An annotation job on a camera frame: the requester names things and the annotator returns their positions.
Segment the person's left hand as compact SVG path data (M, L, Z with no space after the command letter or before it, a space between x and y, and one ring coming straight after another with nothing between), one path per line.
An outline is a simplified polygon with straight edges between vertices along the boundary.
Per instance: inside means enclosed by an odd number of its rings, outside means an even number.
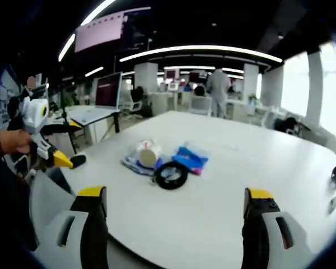
M0 153L13 154L30 152L31 136L23 130L0 131Z

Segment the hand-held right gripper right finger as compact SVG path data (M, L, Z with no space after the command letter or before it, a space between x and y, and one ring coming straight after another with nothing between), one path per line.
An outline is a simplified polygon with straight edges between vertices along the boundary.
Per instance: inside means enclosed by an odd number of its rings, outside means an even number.
M306 231L266 190L245 189L242 268L307 268Z

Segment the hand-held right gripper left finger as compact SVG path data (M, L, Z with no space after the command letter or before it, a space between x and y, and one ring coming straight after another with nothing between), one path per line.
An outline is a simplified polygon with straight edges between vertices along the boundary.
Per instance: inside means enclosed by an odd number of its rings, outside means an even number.
M35 257L44 268L108 268L106 187L35 193Z

